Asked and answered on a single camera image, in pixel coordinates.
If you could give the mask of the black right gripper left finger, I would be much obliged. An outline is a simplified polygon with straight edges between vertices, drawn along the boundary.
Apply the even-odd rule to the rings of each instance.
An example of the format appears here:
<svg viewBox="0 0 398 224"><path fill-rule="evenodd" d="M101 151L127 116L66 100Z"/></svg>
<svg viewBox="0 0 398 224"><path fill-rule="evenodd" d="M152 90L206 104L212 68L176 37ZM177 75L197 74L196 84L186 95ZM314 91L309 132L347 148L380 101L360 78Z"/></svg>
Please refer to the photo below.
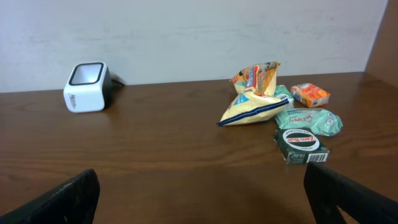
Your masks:
<svg viewBox="0 0 398 224"><path fill-rule="evenodd" d="M94 169L87 169L38 198L1 216L1 223L92 224L100 196Z"/></svg>

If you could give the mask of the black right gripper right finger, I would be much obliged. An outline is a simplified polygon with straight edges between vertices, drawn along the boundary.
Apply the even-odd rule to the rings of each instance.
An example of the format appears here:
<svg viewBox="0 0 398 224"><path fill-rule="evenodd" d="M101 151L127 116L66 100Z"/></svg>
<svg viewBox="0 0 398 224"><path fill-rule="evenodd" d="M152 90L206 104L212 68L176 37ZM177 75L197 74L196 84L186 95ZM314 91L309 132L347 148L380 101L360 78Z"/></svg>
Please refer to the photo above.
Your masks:
<svg viewBox="0 0 398 224"><path fill-rule="evenodd" d="M303 185L317 223L397 223L397 202L317 162L309 162Z"/></svg>

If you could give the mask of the yellow white snack bag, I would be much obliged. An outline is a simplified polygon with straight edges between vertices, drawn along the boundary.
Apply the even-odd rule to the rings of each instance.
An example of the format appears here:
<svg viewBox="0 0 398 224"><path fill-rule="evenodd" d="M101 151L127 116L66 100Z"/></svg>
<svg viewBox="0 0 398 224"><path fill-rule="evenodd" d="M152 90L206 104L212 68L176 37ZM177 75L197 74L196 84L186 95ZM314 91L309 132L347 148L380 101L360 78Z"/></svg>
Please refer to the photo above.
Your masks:
<svg viewBox="0 0 398 224"><path fill-rule="evenodd" d="M285 109L289 100L274 96L279 62L264 62L242 69L231 82L237 97L222 115L218 126L267 121Z"/></svg>

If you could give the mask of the teal Kleenex tissue pack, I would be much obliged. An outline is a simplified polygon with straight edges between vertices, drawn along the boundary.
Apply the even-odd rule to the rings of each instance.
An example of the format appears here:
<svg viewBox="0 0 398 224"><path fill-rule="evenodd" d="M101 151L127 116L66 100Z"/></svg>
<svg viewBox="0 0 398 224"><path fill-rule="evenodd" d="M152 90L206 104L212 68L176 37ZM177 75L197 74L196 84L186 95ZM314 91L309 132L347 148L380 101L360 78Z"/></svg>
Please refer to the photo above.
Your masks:
<svg viewBox="0 0 398 224"><path fill-rule="evenodd" d="M274 96L280 98L281 100L288 99L289 105L287 107L288 108L294 107L294 98L290 94L290 91L285 87L285 85L277 85L274 92Z"/></svg>

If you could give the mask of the green white snack packet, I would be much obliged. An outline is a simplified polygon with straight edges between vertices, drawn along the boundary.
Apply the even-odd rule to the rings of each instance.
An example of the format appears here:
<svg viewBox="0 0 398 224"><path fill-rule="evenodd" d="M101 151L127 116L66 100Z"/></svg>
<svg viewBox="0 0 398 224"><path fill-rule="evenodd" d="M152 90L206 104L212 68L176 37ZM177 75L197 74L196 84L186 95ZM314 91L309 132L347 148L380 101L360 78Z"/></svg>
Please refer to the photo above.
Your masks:
<svg viewBox="0 0 398 224"><path fill-rule="evenodd" d="M280 129L309 128L321 136L334 136L343 127L339 116L323 108L287 108L275 120Z"/></svg>

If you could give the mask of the dark box round white label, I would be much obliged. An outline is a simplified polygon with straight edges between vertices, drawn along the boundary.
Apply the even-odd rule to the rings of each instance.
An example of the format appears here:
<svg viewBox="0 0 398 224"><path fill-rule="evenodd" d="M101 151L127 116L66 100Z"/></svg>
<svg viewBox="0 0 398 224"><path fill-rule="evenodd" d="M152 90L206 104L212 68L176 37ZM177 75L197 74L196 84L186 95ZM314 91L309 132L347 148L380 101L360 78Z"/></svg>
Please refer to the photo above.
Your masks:
<svg viewBox="0 0 398 224"><path fill-rule="evenodd" d="M309 128L278 129L274 141L286 164L326 162L330 153Z"/></svg>

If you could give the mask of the clear orange snack packet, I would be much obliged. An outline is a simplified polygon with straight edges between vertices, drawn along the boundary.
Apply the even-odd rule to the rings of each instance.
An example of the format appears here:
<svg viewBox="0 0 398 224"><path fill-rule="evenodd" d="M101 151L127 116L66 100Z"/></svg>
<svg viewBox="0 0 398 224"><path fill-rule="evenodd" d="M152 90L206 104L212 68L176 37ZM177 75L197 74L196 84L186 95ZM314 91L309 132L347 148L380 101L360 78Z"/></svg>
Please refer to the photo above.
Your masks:
<svg viewBox="0 0 398 224"><path fill-rule="evenodd" d="M329 92L311 83L303 83L293 86L290 89L290 94L295 100L308 108L328 104L331 96Z"/></svg>

